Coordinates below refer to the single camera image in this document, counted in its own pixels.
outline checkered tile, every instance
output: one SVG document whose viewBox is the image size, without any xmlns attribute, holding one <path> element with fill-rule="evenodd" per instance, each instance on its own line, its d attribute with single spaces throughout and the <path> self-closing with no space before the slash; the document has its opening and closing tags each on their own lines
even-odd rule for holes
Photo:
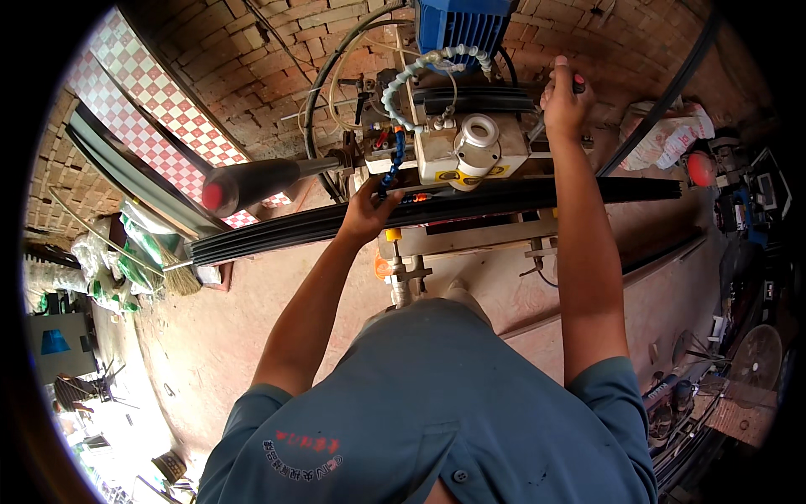
<svg viewBox="0 0 806 504">
<path fill-rule="evenodd" d="M 68 83 L 115 136 L 182 193 L 201 202 L 204 176 L 148 125 L 110 81 L 99 61 L 130 96 L 212 165 L 248 160 L 179 90 L 113 8 L 90 37 L 89 47 L 74 65 Z M 269 208 L 289 203 L 283 193 L 264 200 Z M 242 210 L 224 222 L 241 227 L 258 221 Z"/>
</svg>

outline hand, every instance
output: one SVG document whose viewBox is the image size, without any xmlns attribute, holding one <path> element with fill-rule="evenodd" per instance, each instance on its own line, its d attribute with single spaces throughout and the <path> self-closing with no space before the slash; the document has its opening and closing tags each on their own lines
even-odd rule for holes
<svg viewBox="0 0 806 504">
<path fill-rule="evenodd" d="M 585 91 L 574 94 L 571 87 L 573 77 L 574 73 L 568 68 L 568 58 L 557 56 L 554 60 L 554 70 L 549 74 L 551 80 L 540 96 L 540 108 L 543 109 L 549 142 L 552 139 L 579 142 L 582 126 L 596 102 L 590 82 L 584 79 L 582 83 L 585 84 Z"/>
<path fill-rule="evenodd" d="M 393 191 L 378 206 L 378 197 L 372 196 L 372 193 L 377 190 L 380 179 L 378 176 L 364 182 L 361 189 L 350 198 L 344 222 L 336 235 L 337 240 L 350 244 L 356 250 L 377 238 L 384 229 L 389 214 L 405 194 L 403 190 Z"/>
</svg>

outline concrete floor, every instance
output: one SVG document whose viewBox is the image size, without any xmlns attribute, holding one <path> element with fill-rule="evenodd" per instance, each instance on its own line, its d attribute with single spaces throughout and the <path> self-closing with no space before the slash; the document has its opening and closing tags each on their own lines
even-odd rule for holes
<svg viewBox="0 0 806 504">
<path fill-rule="evenodd" d="M 634 177 L 674 177 L 680 173 L 647 169 L 616 173 Z M 621 251 L 640 248 L 675 228 L 711 226 L 712 199 L 704 190 L 684 191 L 680 200 L 608 205 Z M 313 185 L 303 210 L 328 204 Z M 710 240 L 682 264 L 670 264 L 625 291 L 630 350 L 639 380 L 648 387 L 657 369 L 671 369 L 675 337 L 688 329 L 704 338 L 718 303 L 720 252 Z M 144 306 L 135 316 L 139 347 L 156 397 L 185 459 L 201 468 L 220 439 L 235 399 L 249 386 L 264 342 L 277 317 L 326 244 L 265 253 L 235 262 L 231 291 L 203 289 L 187 298 L 169 296 Z M 330 373 L 366 318 L 390 304 L 389 287 L 373 272 L 376 245 L 359 253 L 347 278 L 339 311 L 316 381 Z M 427 286 L 439 295 L 455 277 L 470 285 L 498 334 L 528 326 L 559 311 L 556 289 L 539 276 L 518 277 L 531 268 L 525 248 L 431 261 Z M 546 275 L 554 278 L 550 264 Z M 656 342 L 663 362 L 649 362 Z M 509 340 L 554 379 L 562 380 L 559 323 Z M 172 392 L 170 397 L 166 387 Z"/>
</svg>

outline left hand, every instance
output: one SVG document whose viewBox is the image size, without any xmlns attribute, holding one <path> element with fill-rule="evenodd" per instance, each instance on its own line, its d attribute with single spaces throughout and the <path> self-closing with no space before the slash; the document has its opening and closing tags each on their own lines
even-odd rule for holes
<svg viewBox="0 0 806 504">
<path fill-rule="evenodd" d="M 381 178 L 381 176 L 373 177 L 364 182 L 358 192 L 350 198 L 344 222 L 336 235 L 337 240 L 343 240 L 358 249 L 377 238 L 383 231 L 386 219 L 397 203 L 401 202 L 405 191 L 388 193 L 386 199 L 376 208 L 378 196 L 373 196 L 372 193 L 377 190 Z"/>
</svg>

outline blue machine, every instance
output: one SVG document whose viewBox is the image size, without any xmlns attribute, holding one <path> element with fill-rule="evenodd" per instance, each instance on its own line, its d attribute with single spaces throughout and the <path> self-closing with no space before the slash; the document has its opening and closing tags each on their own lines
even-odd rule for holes
<svg viewBox="0 0 806 504">
<path fill-rule="evenodd" d="M 421 53 L 465 44 L 478 46 L 492 58 L 504 38 L 509 16 L 517 9 L 517 0 L 417 0 L 415 7 Z M 464 63 L 467 71 L 479 64 L 469 55 L 451 60 Z"/>
</svg>

